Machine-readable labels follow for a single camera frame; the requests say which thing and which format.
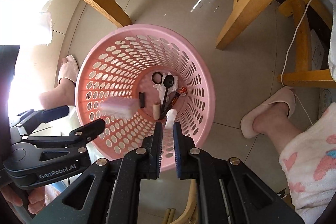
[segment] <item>pink laundry basket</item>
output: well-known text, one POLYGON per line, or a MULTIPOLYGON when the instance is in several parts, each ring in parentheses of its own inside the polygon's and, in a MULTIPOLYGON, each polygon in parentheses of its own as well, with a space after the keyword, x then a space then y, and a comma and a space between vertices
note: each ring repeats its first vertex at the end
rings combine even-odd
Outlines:
MULTIPOLYGON (((142 139, 153 133, 152 105, 159 102, 159 93, 152 82, 155 71, 177 75, 178 86, 188 90, 187 96, 180 96, 174 105, 178 111, 175 121, 181 123, 183 134, 192 137, 198 147, 208 136, 215 112, 215 91, 201 56, 172 30, 147 24, 131 25, 108 34, 93 47, 76 84, 80 123, 98 118, 106 122, 104 133, 93 144, 109 160, 140 147, 142 139), (132 119, 107 116, 100 109, 109 96, 138 98, 139 92, 145 92, 146 107, 139 109, 132 119)), ((161 170, 174 166, 173 133, 164 130, 161 170)))

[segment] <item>pink sponge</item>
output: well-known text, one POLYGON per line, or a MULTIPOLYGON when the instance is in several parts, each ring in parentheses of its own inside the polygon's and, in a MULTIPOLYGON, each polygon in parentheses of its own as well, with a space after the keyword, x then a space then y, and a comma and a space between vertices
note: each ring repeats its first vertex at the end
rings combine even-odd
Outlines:
POLYGON ((118 118, 130 119, 139 108, 138 99, 129 99, 126 97, 110 97, 101 103, 101 109, 107 115, 113 115, 118 118))

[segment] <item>slipper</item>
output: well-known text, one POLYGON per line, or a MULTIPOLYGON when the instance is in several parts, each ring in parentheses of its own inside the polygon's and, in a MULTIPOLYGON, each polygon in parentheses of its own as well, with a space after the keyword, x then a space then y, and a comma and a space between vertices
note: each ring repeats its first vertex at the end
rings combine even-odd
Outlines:
POLYGON ((250 139, 258 135, 258 133, 253 130, 253 122, 257 116, 268 110, 274 103, 286 103, 289 106, 289 118, 294 113, 295 109, 296 98, 294 94, 295 91, 292 87, 285 86, 282 89, 278 90, 276 93, 274 93, 261 105, 257 106, 255 109, 247 113, 240 122, 240 128, 244 137, 250 139))
POLYGON ((58 85, 62 78, 67 78, 76 84, 79 69, 76 60, 72 55, 66 57, 67 63, 63 64, 58 73, 58 85))

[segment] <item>white cable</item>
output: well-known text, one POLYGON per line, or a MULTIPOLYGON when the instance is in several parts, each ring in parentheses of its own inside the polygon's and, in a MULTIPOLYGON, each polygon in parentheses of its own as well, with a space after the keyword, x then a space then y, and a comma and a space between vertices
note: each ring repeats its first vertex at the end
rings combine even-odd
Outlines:
MULTIPOLYGON (((297 25, 297 27, 296 27, 296 29, 295 29, 295 32, 294 32, 294 36, 293 36, 292 42, 291 42, 291 44, 289 45, 289 48, 288 48, 288 50, 287 50, 287 53, 286 53, 286 59, 285 59, 285 64, 284 64, 284 66, 283 66, 283 70, 282 70, 282 72, 281 72, 281 77, 280 77, 282 86, 285 86, 284 83, 283 83, 282 77, 283 77, 283 75, 284 75, 285 68, 286 68, 286 65, 287 65, 288 53, 289 53, 289 51, 290 51, 290 49, 291 49, 291 47, 292 47, 292 45, 293 45, 293 42, 294 42, 294 39, 295 39, 297 30, 299 29, 299 27, 300 27, 300 25, 301 25, 301 22, 302 22, 303 18, 305 17, 306 13, 307 13, 307 9, 308 9, 309 4, 311 3, 311 1, 312 1, 312 0, 309 0, 308 3, 307 3, 306 9, 304 10, 303 15, 302 15, 302 17, 301 17, 301 19, 300 19, 300 21, 299 21, 299 24, 297 25)), ((299 100, 299 102, 300 102, 300 104, 301 104, 303 110, 306 112, 306 114, 307 114, 307 116, 308 116, 308 119, 309 119, 311 125, 313 125, 313 123, 311 122, 311 119, 310 119, 310 117, 309 117, 309 115, 308 115, 306 109, 305 109, 304 106, 302 105, 302 103, 301 103, 299 97, 298 97, 296 94, 295 94, 295 96, 296 96, 296 98, 299 100)))

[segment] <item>human hand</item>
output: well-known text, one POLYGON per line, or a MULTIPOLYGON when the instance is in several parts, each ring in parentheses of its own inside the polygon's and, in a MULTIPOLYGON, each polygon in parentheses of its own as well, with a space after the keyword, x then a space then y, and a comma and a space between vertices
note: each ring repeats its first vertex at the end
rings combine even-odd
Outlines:
MULTIPOLYGON (((10 203, 21 207, 22 200, 9 186, 0 189, 3 197, 10 203)), ((45 188, 39 187, 31 191, 28 195, 29 205, 28 210, 32 214, 38 214, 45 206, 45 188)))

